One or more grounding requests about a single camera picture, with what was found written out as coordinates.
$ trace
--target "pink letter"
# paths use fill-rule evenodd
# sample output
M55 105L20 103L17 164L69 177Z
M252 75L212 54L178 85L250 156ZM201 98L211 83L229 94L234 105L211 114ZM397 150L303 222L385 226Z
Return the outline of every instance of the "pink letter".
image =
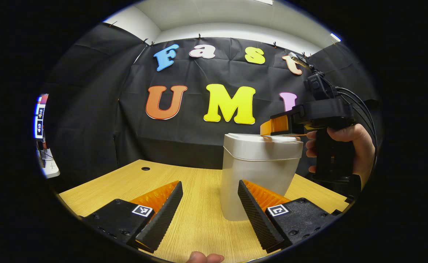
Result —
M292 107L295 106L297 95L289 92L281 92L279 93L279 96L284 100L285 111L291 110Z

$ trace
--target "blue letter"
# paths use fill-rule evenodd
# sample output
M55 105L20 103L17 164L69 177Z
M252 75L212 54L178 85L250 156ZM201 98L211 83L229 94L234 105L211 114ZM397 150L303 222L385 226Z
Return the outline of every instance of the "blue letter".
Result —
M175 57L176 53L174 49L177 49L179 47L179 45L173 44L170 47L160 50L159 52L154 54L154 57L157 58L157 63L159 63L157 71L163 70L164 68L173 64L173 60L169 60L169 58Z

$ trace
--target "letter m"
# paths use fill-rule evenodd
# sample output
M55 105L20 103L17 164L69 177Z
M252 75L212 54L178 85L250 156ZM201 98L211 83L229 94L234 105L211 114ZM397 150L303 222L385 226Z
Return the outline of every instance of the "letter m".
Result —
M256 93L254 88L240 87L233 98L230 98L224 85L210 84L207 85L206 89L209 90L211 96L209 98L209 109L207 114L204 115L205 121L220 121L220 115L218 114L218 108L220 108L225 121L229 122L235 110L238 109L238 113L234 118L236 123L254 124L252 116L252 96Z

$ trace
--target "wooden table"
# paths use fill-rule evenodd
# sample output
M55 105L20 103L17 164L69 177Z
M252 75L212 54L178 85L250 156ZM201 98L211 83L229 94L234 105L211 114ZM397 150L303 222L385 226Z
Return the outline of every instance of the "wooden table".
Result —
M173 262L186 262L192 251L225 256L226 263L245 262L268 254L248 220L224 219L220 208L219 188L222 170L199 169L137 160L100 178L60 194L77 215L87 216L115 198L130 201L157 187L182 181L183 198L154 256ZM285 194L294 200L307 198L332 213L343 211L346 199L295 175Z

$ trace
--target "screw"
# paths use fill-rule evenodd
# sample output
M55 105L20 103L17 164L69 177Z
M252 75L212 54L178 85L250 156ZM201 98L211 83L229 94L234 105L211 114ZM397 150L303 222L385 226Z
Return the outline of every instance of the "screw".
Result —
M126 230L121 230L120 233L122 233L123 235L129 235L129 232Z

